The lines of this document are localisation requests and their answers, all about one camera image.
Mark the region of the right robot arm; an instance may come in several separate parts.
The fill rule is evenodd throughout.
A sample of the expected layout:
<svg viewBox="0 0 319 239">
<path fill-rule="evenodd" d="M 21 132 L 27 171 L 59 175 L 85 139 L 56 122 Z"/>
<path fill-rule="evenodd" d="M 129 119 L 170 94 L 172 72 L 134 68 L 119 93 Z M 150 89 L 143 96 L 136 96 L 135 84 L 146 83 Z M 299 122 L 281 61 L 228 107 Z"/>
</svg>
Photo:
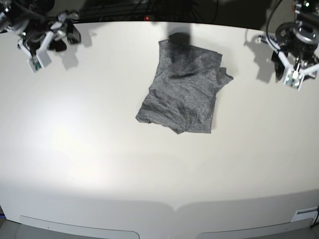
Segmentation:
<svg viewBox="0 0 319 239">
<path fill-rule="evenodd" d="M 1 33 L 18 35 L 18 48 L 25 51 L 29 59 L 38 61 L 47 50 L 66 50 L 64 38 L 71 45 L 81 43 L 81 34 L 73 24 L 78 11 L 64 10 L 49 16 L 54 5 L 54 0 L 2 0 Z"/>
</svg>

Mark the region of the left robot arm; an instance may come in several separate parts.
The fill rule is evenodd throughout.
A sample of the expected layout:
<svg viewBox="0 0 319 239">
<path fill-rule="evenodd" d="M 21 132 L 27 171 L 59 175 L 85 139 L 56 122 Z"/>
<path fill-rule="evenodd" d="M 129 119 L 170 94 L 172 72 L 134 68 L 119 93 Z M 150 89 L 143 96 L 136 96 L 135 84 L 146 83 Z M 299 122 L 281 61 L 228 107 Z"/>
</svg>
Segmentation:
<svg viewBox="0 0 319 239">
<path fill-rule="evenodd" d="M 275 3 L 267 21 L 266 32 L 258 41 L 272 50 L 271 61 L 275 67 L 276 80 L 299 89 L 308 79 L 315 79 L 319 72 L 319 2 L 317 0 L 294 0 L 294 20 L 278 26 L 275 35 L 269 33 L 270 21 L 282 2 Z"/>
</svg>

